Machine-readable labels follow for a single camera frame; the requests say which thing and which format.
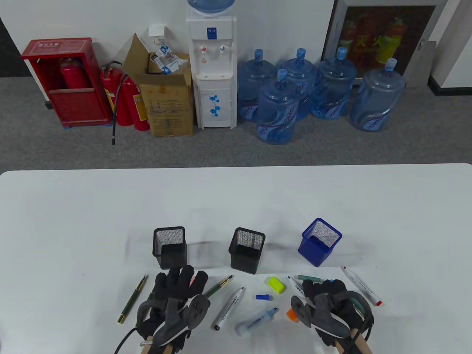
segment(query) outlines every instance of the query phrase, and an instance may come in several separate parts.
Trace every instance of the fire extinguisher hose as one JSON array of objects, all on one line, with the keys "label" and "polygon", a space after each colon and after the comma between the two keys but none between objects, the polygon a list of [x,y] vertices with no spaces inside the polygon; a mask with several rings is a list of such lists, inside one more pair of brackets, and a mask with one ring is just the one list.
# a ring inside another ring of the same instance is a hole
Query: fire extinguisher hose
[{"label": "fire extinguisher hose", "polygon": [[119,94],[121,92],[121,86],[123,86],[123,81],[128,77],[128,74],[124,74],[123,77],[121,78],[121,81],[119,82],[118,89],[117,89],[117,96],[115,98],[115,111],[113,112],[113,132],[111,135],[111,144],[115,145],[115,131],[117,127],[117,111],[118,111],[118,100],[119,100]]},{"label": "fire extinguisher hose", "polygon": [[123,64],[121,64],[119,61],[112,60],[110,63],[108,63],[108,64],[102,66],[101,69],[103,70],[103,77],[104,77],[105,79],[108,77],[108,72],[110,71],[111,66],[112,66],[113,64],[123,65]]}]

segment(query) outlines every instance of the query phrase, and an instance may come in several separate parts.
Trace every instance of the glove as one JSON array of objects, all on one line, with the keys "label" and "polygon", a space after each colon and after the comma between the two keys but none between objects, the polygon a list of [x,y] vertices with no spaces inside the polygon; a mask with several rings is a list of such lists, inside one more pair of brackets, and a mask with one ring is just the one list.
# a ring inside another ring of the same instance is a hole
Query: glove
[{"label": "glove", "polygon": [[[346,285],[344,285],[344,283],[338,279],[333,281],[325,280],[323,284],[314,284],[310,280],[305,280],[303,282],[303,291],[305,292],[306,297],[314,301],[315,296],[318,294],[342,293],[346,291]],[[339,316],[344,322],[346,322],[351,330],[359,329],[362,325],[362,317],[357,314],[354,305],[349,300],[341,301],[331,312]],[[316,330],[316,332],[321,337],[324,344],[326,344],[327,346],[335,346],[335,338],[333,336],[330,336],[325,332],[321,332],[318,329]]]},{"label": "glove", "polygon": [[[169,270],[167,276],[164,273],[159,273],[156,276],[153,299],[160,301],[161,305],[159,308],[152,308],[149,319],[144,321],[142,326],[137,329],[144,340],[152,336],[156,329],[165,321],[167,300],[170,297],[182,300],[183,306],[189,298],[202,293],[208,280],[208,275],[204,271],[199,271],[192,285],[190,285],[193,275],[194,268],[186,265],[182,268],[182,272],[180,272],[180,267],[174,267]],[[190,333],[191,331],[188,330],[171,342],[176,353],[182,350],[185,339],[190,337]]]}]

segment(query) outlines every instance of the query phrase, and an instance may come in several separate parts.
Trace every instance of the white table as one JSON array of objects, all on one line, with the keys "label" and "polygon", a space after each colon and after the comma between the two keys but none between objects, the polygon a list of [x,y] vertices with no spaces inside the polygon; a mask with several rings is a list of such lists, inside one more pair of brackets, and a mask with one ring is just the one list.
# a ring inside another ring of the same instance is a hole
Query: white table
[{"label": "white table", "polygon": [[[184,353],[331,353],[284,313],[250,341],[231,327],[255,311],[246,294],[227,328],[210,323],[242,284],[268,292],[269,273],[346,280],[351,266],[382,298],[374,353],[466,353],[472,334],[472,168],[466,164],[13,171],[0,176],[1,354],[112,353],[134,325],[118,315],[145,271],[157,227],[184,226],[189,262],[215,283],[205,322]],[[321,217],[343,233],[316,269],[296,252]],[[257,276],[228,267],[237,227],[266,234]],[[152,287],[148,281],[139,302]],[[138,353],[133,334],[121,353]]]}]

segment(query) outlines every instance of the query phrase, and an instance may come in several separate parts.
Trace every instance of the fire extinguisher cabinet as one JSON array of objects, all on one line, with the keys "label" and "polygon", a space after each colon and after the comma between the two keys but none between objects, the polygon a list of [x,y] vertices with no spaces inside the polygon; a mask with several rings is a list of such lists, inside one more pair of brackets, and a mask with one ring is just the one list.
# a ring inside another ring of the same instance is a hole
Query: fire extinguisher cabinet
[{"label": "fire extinguisher cabinet", "polygon": [[29,60],[64,128],[111,124],[91,38],[32,40],[21,58]]}]

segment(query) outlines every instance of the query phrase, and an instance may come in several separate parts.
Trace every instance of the blue water jug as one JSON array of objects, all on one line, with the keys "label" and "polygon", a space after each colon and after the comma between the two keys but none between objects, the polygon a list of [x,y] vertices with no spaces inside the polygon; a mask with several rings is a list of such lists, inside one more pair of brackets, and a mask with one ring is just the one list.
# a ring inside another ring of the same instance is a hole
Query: blue water jug
[{"label": "blue water jug", "polygon": [[280,69],[273,80],[259,92],[257,135],[269,144],[286,144],[293,136],[300,90],[287,81],[287,71]]},{"label": "blue water jug", "polygon": [[194,9],[207,14],[215,14],[229,8],[235,0],[187,0]]},{"label": "blue water jug", "polygon": [[357,75],[354,64],[346,59],[347,49],[340,47],[336,58],[324,60],[318,69],[321,82],[312,95],[311,111],[321,119],[337,119],[344,115]]},{"label": "blue water jug", "polygon": [[385,124],[405,89],[402,76],[393,71],[396,59],[387,60],[384,69],[368,71],[356,95],[351,111],[351,123],[365,132],[378,132]]},{"label": "blue water jug", "polygon": [[296,58],[287,60],[280,66],[288,72],[287,80],[296,83],[300,89],[297,120],[305,118],[310,113],[310,95],[320,79],[318,69],[305,60],[305,55],[306,50],[299,48],[296,51]]},{"label": "blue water jug", "polygon": [[255,120],[259,90],[277,75],[275,66],[262,60],[264,51],[256,49],[254,59],[244,63],[238,70],[237,111],[246,120]]}]

